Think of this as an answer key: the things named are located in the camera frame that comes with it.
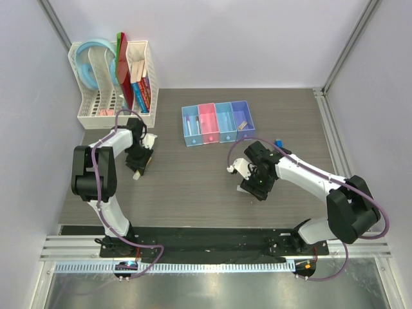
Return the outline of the purple drawer box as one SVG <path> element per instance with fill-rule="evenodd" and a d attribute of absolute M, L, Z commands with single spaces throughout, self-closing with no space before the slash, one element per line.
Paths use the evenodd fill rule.
<path fill-rule="evenodd" d="M 237 129 L 237 138 L 240 140 L 242 138 L 250 139 L 255 136 L 256 128 L 254 126 L 252 115 L 246 100 L 231 102 L 232 112 L 234 116 L 234 121 Z M 243 122 L 247 121 L 247 126 L 243 130 L 238 130 L 238 126 Z"/>

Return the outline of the pink capped white marker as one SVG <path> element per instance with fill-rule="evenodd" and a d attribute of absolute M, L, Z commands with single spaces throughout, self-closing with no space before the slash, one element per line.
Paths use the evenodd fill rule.
<path fill-rule="evenodd" d="M 187 132 L 188 132 L 188 136 L 192 135 L 192 131 L 191 131 L 191 122 L 190 122 L 190 118 L 188 116 L 186 116 L 186 124 L 187 124 Z"/>

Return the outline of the brown capped white marker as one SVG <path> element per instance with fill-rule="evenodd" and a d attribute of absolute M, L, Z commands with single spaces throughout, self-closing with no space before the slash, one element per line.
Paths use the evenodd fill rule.
<path fill-rule="evenodd" d="M 201 134 L 201 130 L 200 130 L 200 120 L 199 120 L 199 116 L 196 116 L 196 127 L 197 127 L 197 134 L 200 135 L 200 134 Z"/>

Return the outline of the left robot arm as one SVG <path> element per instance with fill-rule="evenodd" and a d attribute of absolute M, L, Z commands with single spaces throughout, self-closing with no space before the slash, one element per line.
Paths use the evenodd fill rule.
<path fill-rule="evenodd" d="M 131 257 L 137 251 L 133 226 L 116 197 L 115 159 L 125 153 L 126 166 L 132 170 L 133 179 L 138 180 L 152 158 L 155 140 L 156 135 L 147 132 L 144 122 L 132 117 L 98 142 L 74 149 L 71 190 L 93 208 L 102 222 L 104 237 L 95 242 L 100 245 L 103 258 Z"/>

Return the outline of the grey rectangular eraser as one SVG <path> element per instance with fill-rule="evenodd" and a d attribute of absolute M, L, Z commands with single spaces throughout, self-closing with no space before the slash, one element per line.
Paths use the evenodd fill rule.
<path fill-rule="evenodd" d="M 243 121 L 239 126 L 238 126 L 238 130 L 243 130 L 246 126 L 247 126 L 247 121 Z"/>

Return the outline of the yellow highlighter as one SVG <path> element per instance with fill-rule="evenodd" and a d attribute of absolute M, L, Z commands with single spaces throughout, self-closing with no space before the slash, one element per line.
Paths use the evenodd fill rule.
<path fill-rule="evenodd" d="M 150 161 L 151 161 L 151 157 L 149 157 L 147 160 L 144 159 L 144 160 L 136 161 L 133 164 L 133 170 L 135 172 L 133 175 L 134 180 L 138 180 L 141 176 L 144 175 L 147 165 L 150 163 Z"/>

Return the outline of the blue capped glue stick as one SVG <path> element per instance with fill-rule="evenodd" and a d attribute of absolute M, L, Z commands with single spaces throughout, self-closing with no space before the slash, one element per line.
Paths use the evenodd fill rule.
<path fill-rule="evenodd" d="M 237 186 L 236 190 L 239 191 L 239 192 L 245 192 L 245 193 L 247 193 L 247 191 L 244 190 L 244 189 L 242 189 L 239 185 Z"/>

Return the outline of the blue pencil sharpener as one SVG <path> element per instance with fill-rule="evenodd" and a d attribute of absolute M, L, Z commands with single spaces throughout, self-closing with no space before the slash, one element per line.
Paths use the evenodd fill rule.
<path fill-rule="evenodd" d="M 276 139 L 275 142 L 274 142 L 274 144 L 275 144 L 276 146 L 278 146 L 278 147 L 283 147 L 283 142 L 282 142 L 282 140 L 280 140 L 280 139 Z"/>

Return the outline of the pink drawer box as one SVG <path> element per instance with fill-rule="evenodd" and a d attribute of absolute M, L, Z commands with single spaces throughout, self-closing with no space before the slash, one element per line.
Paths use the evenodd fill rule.
<path fill-rule="evenodd" d="M 198 109 L 203 144 L 218 143 L 220 140 L 220 132 L 215 104 L 200 104 Z"/>

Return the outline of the light blue drawer box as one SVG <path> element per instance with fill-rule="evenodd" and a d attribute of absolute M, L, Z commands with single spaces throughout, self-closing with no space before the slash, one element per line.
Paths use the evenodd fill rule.
<path fill-rule="evenodd" d="M 231 103 L 217 103 L 215 104 L 215 108 L 220 132 L 220 143 L 235 142 L 238 131 L 234 121 Z"/>
<path fill-rule="evenodd" d="M 186 116 L 190 118 L 192 135 L 188 136 Z M 197 134 L 196 116 L 199 116 L 198 105 L 182 107 L 183 138 L 187 147 L 202 145 L 202 134 Z"/>

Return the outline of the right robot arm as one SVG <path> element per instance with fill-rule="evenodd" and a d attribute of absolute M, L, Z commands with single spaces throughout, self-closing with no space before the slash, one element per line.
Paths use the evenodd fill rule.
<path fill-rule="evenodd" d="M 352 244 L 381 219 L 366 182 L 359 176 L 327 173 L 282 147 L 269 150 L 260 141 L 250 144 L 244 154 L 246 157 L 235 159 L 227 170 L 239 173 L 241 189 L 259 201 L 267 199 L 276 181 L 284 180 L 326 205 L 326 217 L 307 219 L 290 231 L 291 247 L 298 254 L 331 239 Z"/>

